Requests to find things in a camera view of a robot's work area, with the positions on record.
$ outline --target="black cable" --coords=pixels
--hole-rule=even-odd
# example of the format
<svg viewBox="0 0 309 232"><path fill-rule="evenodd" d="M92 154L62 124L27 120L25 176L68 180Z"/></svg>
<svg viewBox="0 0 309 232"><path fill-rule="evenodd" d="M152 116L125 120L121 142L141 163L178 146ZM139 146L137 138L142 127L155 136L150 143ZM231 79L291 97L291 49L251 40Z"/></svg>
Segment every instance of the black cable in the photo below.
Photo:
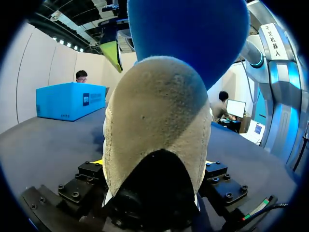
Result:
<svg viewBox="0 0 309 232"><path fill-rule="evenodd" d="M244 227L245 225L249 224L251 221L256 219L258 216L262 215L263 213L266 213L266 212L273 210L273 209L286 208L287 206L288 206L288 204L286 204L286 203L278 203L278 204L274 204L272 206L266 207L266 208L256 212L252 216L250 216L247 220L244 220L243 222L241 222L240 223L241 227Z"/></svg>

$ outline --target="man with glasses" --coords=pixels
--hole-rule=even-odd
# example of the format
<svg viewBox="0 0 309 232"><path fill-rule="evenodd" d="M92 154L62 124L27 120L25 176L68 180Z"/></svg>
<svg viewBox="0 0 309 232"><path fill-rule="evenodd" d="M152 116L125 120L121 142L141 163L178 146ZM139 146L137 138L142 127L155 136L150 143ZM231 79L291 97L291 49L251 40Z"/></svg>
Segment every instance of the man with glasses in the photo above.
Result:
<svg viewBox="0 0 309 232"><path fill-rule="evenodd" d="M87 81L87 73L84 70L80 70L76 73L76 82L77 83L86 83Z"/></svg>

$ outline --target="desk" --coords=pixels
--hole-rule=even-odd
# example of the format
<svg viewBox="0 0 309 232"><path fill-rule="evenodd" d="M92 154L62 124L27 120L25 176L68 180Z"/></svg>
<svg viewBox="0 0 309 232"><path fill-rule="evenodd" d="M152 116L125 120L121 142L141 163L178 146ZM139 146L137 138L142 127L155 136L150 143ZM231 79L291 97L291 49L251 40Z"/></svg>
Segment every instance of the desk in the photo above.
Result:
<svg viewBox="0 0 309 232"><path fill-rule="evenodd" d="M1 134L1 165L15 196L26 187L38 188L41 184L57 193L58 185L69 182L81 163L101 159L104 116L103 109L74 123L33 118ZM285 203L296 189L292 172L279 158L217 123L211 124L207 160L227 165L233 179L248 185L247 197L274 194L278 202ZM225 220L207 198L203 201L212 228L221 229ZM260 231L266 231L281 212L272 210L259 223Z"/></svg>
<svg viewBox="0 0 309 232"><path fill-rule="evenodd" d="M240 126L241 126L241 121L229 121L226 119L221 119L218 124L222 126L226 126L226 128L230 129L233 132L236 132L239 134Z"/></svg>
<svg viewBox="0 0 309 232"><path fill-rule="evenodd" d="M227 172L233 179L248 185L248 198L274 194L279 203L287 203L297 187L294 173L279 158L214 122L211 124L207 160L219 160L228 166ZM207 198L203 201L211 227L215 231L221 229L225 220L216 214ZM266 231L282 212L282 209L270 211L258 224L258 229Z"/></svg>

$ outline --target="blue plush toy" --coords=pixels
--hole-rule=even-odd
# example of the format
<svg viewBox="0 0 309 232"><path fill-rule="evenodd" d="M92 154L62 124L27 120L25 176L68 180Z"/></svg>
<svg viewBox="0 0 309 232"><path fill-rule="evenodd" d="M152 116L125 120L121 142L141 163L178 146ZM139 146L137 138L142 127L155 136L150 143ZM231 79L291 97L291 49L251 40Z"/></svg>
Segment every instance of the blue plush toy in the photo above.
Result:
<svg viewBox="0 0 309 232"><path fill-rule="evenodd" d="M244 0L128 0L128 17L138 61L183 60L207 89L236 60L250 26Z"/></svg>

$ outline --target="blue box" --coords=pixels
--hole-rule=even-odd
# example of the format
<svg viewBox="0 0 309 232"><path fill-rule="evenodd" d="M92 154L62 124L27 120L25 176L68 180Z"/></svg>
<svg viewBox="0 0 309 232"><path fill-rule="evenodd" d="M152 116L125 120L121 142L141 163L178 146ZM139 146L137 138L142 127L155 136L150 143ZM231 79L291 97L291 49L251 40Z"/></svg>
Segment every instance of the blue box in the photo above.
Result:
<svg viewBox="0 0 309 232"><path fill-rule="evenodd" d="M37 117L75 121L105 107L105 86L65 83L36 90Z"/></svg>

